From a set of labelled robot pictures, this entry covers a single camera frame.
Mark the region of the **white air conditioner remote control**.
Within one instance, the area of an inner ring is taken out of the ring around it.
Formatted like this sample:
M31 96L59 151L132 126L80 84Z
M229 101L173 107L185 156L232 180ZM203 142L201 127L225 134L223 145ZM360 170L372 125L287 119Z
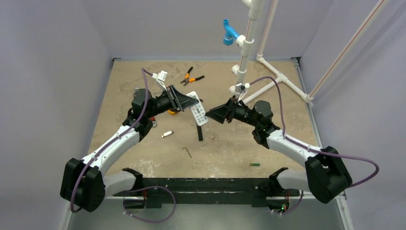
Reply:
M199 101L198 104L190 107L190 110L194 116L196 124L198 126L206 124L209 120L208 117L205 115L205 109L202 105L202 101L200 100L198 94L195 91L192 91L188 93L187 96L197 99Z

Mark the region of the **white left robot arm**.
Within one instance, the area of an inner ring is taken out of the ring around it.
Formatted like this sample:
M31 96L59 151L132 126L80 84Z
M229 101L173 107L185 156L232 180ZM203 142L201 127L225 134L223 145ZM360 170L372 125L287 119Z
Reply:
M183 94L173 85L153 97L148 89L133 95L127 117L119 129L93 153L78 160L70 159L64 168L60 196L69 201L71 211L93 212L103 200L126 191L131 196L142 192L142 175L131 169L107 176L107 171L120 157L140 143L153 127L152 118L168 110L181 112L200 103L196 93Z

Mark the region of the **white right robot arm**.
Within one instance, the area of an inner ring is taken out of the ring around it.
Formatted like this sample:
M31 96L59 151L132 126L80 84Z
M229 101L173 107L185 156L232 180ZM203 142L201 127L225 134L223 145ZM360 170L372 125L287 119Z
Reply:
M271 174L268 190L275 195L288 189L307 191L327 204L352 185L352 177L335 148L317 148L286 134L273 123L271 104L267 101L257 101L250 109L230 98L205 115L220 124L238 120L253 126L252 135L259 145L284 154L304 168L294 171L283 167Z

